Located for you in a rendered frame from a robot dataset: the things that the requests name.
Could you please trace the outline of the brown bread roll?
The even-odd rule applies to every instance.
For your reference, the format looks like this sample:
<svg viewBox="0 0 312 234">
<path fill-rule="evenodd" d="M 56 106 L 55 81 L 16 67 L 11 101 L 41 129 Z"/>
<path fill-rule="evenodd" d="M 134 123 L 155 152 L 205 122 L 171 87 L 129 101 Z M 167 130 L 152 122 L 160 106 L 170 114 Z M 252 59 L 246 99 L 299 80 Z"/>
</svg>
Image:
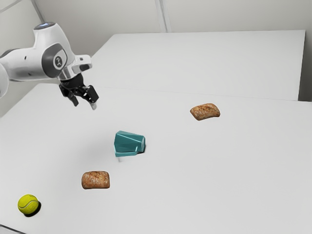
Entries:
<svg viewBox="0 0 312 234">
<path fill-rule="evenodd" d="M 198 121 L 212 117 L 220 117 L 220 110 L 213 103 L 195 106 L 190 110 L 190 113 Z"/>
<path fill-rule="evenodd" d="M 110 188 L 110 176 L 106 171 L 85 172 L 81 178 L 83 189 L 108 189 Z"/>
</svg>

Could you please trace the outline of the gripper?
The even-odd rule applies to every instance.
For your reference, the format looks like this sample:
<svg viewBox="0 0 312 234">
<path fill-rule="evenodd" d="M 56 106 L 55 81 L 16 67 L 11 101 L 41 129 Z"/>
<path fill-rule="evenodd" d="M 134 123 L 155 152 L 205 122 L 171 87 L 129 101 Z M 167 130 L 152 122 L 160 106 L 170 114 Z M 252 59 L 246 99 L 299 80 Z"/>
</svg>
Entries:
<svg viewBox="0 0 312 234">
<path fill-rule="evenodd" d="M 76 96 L 85 97 L 91 108 L 95 110 L 97 108 L 97 100 L 99 99 L 99 96 L 92 85 L 87 87 L 83 82 L 83 75 L 79 73 L 71 79 L 62 80 L 59 88 L 62 95 L 64 97 L 69 97 L 75 107 L 78 105 Z"/>
</svg>

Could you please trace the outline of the yellow tennis ball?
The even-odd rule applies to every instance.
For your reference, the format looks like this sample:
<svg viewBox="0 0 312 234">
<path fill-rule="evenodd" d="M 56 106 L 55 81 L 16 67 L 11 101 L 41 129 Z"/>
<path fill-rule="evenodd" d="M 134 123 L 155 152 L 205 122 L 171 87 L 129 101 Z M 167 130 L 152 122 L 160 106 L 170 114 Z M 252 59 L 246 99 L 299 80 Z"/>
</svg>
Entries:
<svg viewBox="0 0 312 234">
<path fill-rule="evenodd" d="M 26 194 L 18 200 L 18 210 L 24 215 L 30 215 L 39 208 L 39 201 L 34 195 Z"/>
</svg>

